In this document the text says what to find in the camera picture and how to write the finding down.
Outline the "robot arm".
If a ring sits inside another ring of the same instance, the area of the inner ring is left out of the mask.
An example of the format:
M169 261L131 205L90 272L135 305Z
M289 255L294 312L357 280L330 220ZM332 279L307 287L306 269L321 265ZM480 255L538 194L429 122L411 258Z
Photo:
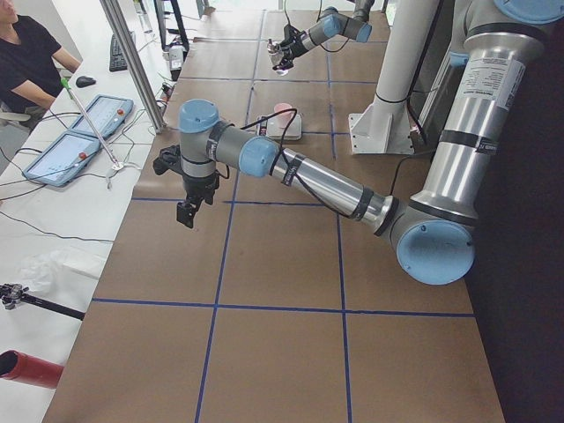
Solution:
M219 187L218 164L271 176L341 216L366 224L394 249L401 268L429 285L446 285L472 267L474 208L486 168L499 148L528 63L539 57L563 18L560 1L457 1L445 62L464 72L420 192L402 201L382 194L381 165L398 170L413 156L409 96L431 36L436 1L403 1L395 14L375 96L349 117L352 157L325 167L259 134L224 121L208 100L185 102L173 170L185 199L176 218L193 226Z
M308 30L298 30L291 24L284 28L285 38L277 45L271 45L272 53L280 53L286 61L305 55L324 42L340 35L349 40L367 42L372 32L369 14L374 1L354 1L351 17L328 7L319 14L317 22Z

